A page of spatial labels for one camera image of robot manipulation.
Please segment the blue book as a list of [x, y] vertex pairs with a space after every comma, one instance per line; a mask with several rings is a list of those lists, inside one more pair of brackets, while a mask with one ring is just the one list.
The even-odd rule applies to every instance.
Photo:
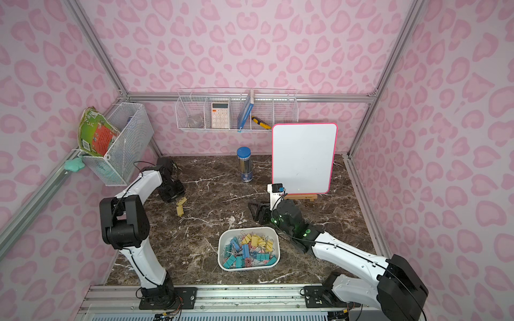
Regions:
[[246, 121], [250, 118], [252, 109], [254, 107], [254, 90], [250, 89], [243, 107], [238, 115], [237, 129], [242, 130], [246, 124]]

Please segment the white calculator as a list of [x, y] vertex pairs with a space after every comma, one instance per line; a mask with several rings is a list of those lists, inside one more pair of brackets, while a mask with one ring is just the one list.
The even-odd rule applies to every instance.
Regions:
[[230, 105], [228, 102], [211, 103], [211, 127], [215, 129], [230, 128]]

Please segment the blue binder clip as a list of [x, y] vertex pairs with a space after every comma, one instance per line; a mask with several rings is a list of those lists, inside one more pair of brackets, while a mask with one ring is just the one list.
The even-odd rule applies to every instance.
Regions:
[[244, 244], [242, 246], [242, 257], [243, 259], [248, 259], [250, 257], [250, 247], [248, 244]]

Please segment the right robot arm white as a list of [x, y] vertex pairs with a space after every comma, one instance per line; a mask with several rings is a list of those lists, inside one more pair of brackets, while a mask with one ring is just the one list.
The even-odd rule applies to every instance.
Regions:
[[285, 234], [297, 250], [352, 274], [333, 273], [324, 283], [341, 302], [380, 309], [389, 320], [427, 320], [424, 305], [429, 291], [407, 259], [373, 255], [350, 246], [307, 223], [292, 200], [273, 205], [251, 201], [255, 222]]

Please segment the green red snack bag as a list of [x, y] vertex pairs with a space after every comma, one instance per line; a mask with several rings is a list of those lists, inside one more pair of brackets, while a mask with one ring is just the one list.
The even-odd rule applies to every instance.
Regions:
[[78, 127], [78, 147], [90, 156], [104, 156], [115, 143], [120, 131], [95, 107], [84, 110]]

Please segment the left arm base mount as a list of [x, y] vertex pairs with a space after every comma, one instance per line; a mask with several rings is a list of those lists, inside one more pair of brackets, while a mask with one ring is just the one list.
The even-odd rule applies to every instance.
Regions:
[[179, 287], [172, 290], [164, 286], [142, 288], [139, 310], [193, 310], [197, 292], [196, 287]]

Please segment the white storage tray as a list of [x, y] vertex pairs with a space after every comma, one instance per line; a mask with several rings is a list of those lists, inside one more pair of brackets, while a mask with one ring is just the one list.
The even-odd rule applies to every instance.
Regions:
[[278, 235], [270, 227], [227, 230], [219, 238], [218, 265], [224, 271], [273, 268], [280, 259]]

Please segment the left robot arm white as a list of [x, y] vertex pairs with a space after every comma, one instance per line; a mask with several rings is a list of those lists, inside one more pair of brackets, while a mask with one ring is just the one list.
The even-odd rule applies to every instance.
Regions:
[[166, 203], [184, 197], [186, 189], [177, 172], [178, 167], [171, 158], [161, 157], [156, 165], [149, 163], [141, 169], [126, 189], [99, 204], [104, 243], [130, 261], [144, 289], [163, 286], [167, 278], [149, 242], [150, 223], [144, 204], [155, 191]]

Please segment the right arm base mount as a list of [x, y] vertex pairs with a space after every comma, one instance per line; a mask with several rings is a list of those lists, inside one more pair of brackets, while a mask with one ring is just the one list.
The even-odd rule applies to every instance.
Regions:
[[305, 286], [300, 291], [307, 308], [347, 308], [346, 302], [340, 301], [331, 290], [323, 285]]

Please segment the pink framed whiteboard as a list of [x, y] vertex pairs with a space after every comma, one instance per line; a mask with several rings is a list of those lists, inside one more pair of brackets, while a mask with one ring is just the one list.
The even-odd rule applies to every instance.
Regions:
[[292, 195], [330, 190], [338, 126], [335, 123], [277, 124], [272, 129], [272, 182]]

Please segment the wooden whiteboard easel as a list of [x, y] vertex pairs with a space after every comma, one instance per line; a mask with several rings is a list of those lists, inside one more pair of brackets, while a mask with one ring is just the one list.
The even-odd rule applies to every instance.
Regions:
[[318, 195], [317, 194], [298, 194], [298, 195], [287, 195], [285, 199], [291, 199], [291, 200], [309, 200], [309, 201], [315, 201], [317, 200]]

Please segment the blue lid pencil canister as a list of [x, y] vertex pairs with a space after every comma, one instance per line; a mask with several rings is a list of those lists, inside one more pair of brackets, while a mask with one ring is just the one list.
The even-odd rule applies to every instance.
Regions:
[[253, 167], [250, 148], [240, 147], [237, 150], [237, 157], [240, 164], [240, 174], [242, 181], [245, 183], [251, 182], [253, 179]]

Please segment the yellow binder clip bottom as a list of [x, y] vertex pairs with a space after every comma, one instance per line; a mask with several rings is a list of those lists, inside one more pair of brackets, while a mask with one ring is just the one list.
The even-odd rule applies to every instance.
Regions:
[[182, 206], [177, 206], [177, 207], [176, 207], [176, 210], [177, 210], [177, 215], [178, 215], [179, 217], [182, 217], [182, 216], [183, 216], [183, 214], [184, 214], [183, 207], [182, 207]]

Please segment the yellow utility knife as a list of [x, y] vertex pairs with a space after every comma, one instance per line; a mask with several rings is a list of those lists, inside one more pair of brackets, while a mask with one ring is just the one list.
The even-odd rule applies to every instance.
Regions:
[[272, 128], [269, 124], [265, 123], [263, 120], [261, 120], [258, 117], [253, 116], [252, 121], [266, 130], [270, 130]]

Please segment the white mesh wall basket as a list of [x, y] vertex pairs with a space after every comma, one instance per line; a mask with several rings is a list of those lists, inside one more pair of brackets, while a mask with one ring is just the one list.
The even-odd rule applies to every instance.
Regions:
[[104, 156], [82, 157], [84, 164], [107, 186], [126, 186], [141, 161], [154, 131], [142, 104], [123, 102], [106, 119], [120, 131]]

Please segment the yellow binder clip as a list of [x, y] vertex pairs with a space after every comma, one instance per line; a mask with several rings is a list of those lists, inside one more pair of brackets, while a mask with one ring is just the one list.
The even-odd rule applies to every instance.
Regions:
[[177, 205], [177, 206], [179, 206], [179, 207], [180, 207], [180, 206], [183, 206], [183, 204], [184, 204], [186, 201], [187, 201], [187, 198], [186, 198], [186, 197], [183, 197], [183, 198], [181, 198], [181, 199], [176, 203], [176, 205]]
[[183, 207], [182, 207], [182, 206], [177, 206], [177, 207], [176, 207], [176, 210], [177, 210], [177, 215], [178, 215], [179, 217], [182, 217], [182, 216], [183, 216], [183, 214], [184, 214]]

